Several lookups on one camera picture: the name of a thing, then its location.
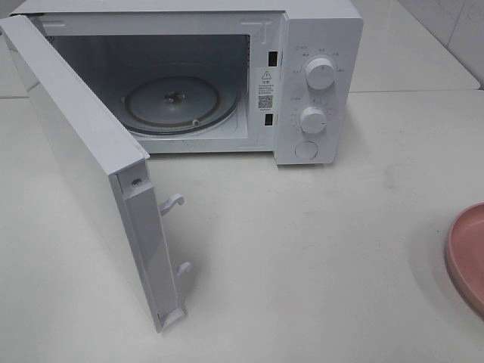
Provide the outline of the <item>pink round plate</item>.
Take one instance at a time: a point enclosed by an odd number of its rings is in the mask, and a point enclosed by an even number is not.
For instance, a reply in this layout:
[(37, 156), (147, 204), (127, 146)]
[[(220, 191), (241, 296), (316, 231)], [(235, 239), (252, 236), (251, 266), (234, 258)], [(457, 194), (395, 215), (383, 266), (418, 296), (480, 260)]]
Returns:
[(445, 264), (456, 290), (483, 318), (483, 203), (455, 217), (445, 244)]

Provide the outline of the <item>round white door release button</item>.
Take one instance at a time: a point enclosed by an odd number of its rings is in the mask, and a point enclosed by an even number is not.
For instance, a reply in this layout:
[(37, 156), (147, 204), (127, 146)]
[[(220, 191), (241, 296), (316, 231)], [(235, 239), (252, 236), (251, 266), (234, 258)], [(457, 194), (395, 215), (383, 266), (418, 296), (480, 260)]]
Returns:
[(313, 141), (303, 141), (296, 146), (294, 153), (302, 160), (312, 160), (318, 154), (318, 145)]

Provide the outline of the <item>white microwave knob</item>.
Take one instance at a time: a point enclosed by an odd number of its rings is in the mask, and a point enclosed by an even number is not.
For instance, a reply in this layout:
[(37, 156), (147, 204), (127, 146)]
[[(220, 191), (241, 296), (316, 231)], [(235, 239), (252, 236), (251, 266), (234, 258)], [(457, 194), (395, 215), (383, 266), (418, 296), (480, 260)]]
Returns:
[(320, 107), (307, 107), (299, 115), (299, 125), (303, 133), (318, 134), (327, 125), (327, 114)]
[(337, 66), (332, 58), (326, 54), (317, 54), (308, 59), (303, 66), (308, 86), (320, 91), (330, 87), (336, 79)]

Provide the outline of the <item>white warning label sticker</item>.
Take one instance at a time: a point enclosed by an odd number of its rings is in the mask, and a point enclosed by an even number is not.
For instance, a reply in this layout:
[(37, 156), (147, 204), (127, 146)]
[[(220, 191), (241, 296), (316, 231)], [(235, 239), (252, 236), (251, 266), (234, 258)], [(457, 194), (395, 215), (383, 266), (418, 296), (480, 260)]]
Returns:
[(256, 73), (256, 106), (260, 111), (271, 111), (275, 106), (276, 76), (274, 70), (258, 68)]

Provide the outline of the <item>white microwave oven body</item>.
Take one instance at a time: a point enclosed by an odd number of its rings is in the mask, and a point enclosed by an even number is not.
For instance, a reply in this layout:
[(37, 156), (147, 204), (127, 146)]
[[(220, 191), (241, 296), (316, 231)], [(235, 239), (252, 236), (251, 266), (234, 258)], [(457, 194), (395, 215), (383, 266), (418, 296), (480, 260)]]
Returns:
[[(349, 1), (25, 1), (28, 17), (123, 127), (150, 154), (271, 152), (279, 165), (331, 163), (337, 152), (363, 20)], [(335, 82), (314, 90), (303, 66), (326, 54)], [(258, 68), (274, 70), (275, 106), (257, 110)], [(198, 76), (240, 92), (222, 122), (181, 135), (144, 135), (122, 123), (124, 97), (166, 76)], [(327, 114), (306, 134), (307, 107)], [(294, 151), (313, 141), (312, 160)]]

